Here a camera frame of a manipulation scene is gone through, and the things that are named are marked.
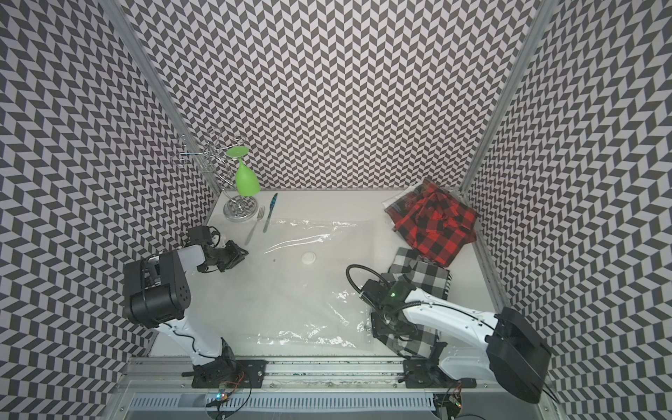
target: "vent grille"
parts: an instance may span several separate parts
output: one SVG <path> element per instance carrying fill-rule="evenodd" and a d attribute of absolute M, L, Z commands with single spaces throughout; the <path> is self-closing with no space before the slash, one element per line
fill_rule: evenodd
<path fill-rule="evenodd" d="M 214 395 L 208 395 L 208 402 Z M 247 396 L 232 396 L 222 410 L 235 410 L 240 407 Z M 425 411 L 434 410 L 431 397 L 424 394 L 372 393 L 314 393 L 314 394 L 281 394 L 272 396 L 250 397 L 247 405 L 241 409 L 246 411 Z"/>
<path fill-rule="evenodd" d="M 177 408 L 179 394 L 137 394 L 130 406 L 132 409 L 164 409 Z"/>
<path fill-rule="evenodd" d="M 130 404 L 133 411 L 203 411 L 203 394 L 199 398 L 182 398 L 182 394 L 138 393 Z M 209 403 L 215 394 L 206 396 Z M 235 395 L 222 404 L 223 411 L 239 408 L 247 399 L 246 394 Z M 430 396 L 416 392 L 297 392 L 277 395 L 252 394 L 241 411 L 267 411 L 274 413 L 343 413 L 361 411 L 433 411 Z"/>

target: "plastic bag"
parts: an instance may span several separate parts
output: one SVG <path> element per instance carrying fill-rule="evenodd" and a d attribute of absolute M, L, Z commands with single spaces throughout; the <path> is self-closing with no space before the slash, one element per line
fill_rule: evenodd
<path fill-rule="evenodd" d="M 187 273 L 190 316 L 237 355 L 370 353 L 370 309 L 347 283 L 345 268 L 372 264 L 373 224 L 271 220 L 263 233 L 262 223 L 247 246 L 251 224 L 221 229 L 249 255 L 223 274 Z M 310 252 L 315 260 L 305 264 Z"/>

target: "white table surface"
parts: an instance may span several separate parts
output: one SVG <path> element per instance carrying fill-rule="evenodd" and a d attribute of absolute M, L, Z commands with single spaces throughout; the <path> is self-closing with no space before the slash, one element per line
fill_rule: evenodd
<path fill-rule="evenodd" d="M 268 209 L 275 192 L 264 191 L 255 197 Z M 373 262 L 372 268 L 379 272 L 387 271 L 399 247 L 409 248 L 406 242 L 392 230 L 389 216 L 382 209 L 382 202 L 397 195 L 399 191 L 366 190 L 366 191 L 282 191 L 278 194 L 273 219 L 295 219 L 315 221 L 355 222 L 368 221 L 373 226 Z M 208 225 L 217 226 L 226 235 L 227 221 L 222 207 L 227 198 L 222 194 L 208 221 Z M 244 222 L 246 232 L 252 227 L 253 220 Z M 262 234 L 263 223 L 255 230 L 255 236 Z M 232 238 L 242 245 L 243 239 Z M 471 244 L 465 245 L 449 267 L 453 283 L 448 300 L 456 304 L 477 310 L 494 311 L 483 275 Z M 224 274 L 208 274 L 204 276 L 225 276 Z M 192 306 L 198 305 L 197 297 L 192 299 Z M 237 355 L 259 355 L 249 343 L 235 343 L 224 336 Z M 278 346 L 275 354 L 265 355 L 394 355 L 381 342 L 374 340 L 373 346 L 367 350 L 349 349 L 334 346 L 326 348 L 296 346 L 291 343 Z M 186 353 L 168 336 L 160 333 L 155 341 L 150 356 L 177 356 Z"/>

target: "blue knife handle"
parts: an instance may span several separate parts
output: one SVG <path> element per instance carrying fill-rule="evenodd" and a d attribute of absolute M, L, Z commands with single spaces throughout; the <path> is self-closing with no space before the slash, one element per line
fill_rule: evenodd
<path fill-rule="evenodd" d="M 268 224 L 271 222 L 271 213 L 273 212 L 273 207 L 276 205 L 276 198 L 278 198 L 278 193 L 273 196 L 273 199 L 271 200 L 271 205 L 269 206 L 268 209 L 268 217 L 266 218 L 266 223 L 263 225 L 263 233 L 266 233 L 268 230 Z"/>

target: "chevron patterned wall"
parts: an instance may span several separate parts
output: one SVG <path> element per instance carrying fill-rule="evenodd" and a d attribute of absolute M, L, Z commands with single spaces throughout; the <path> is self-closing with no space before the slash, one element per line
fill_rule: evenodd
<path fill-rule="evenodd" d="M 561 1 L 470 192 L 573 419 L 672 419 L 671 19 Z"/>
<path fill-rule="evenodd" d="M 263 187 L 459 185 L 539 0 L 121 0 L 195 134 Z"/>
<path fill-rule="evenodd" d="M 121 316 L 123 263 L 176 247 L 214 197 L 176 172 L 93 0 L 5 0 L 0 55 L 0 418 L 98 415 L 151 337 Z"/>

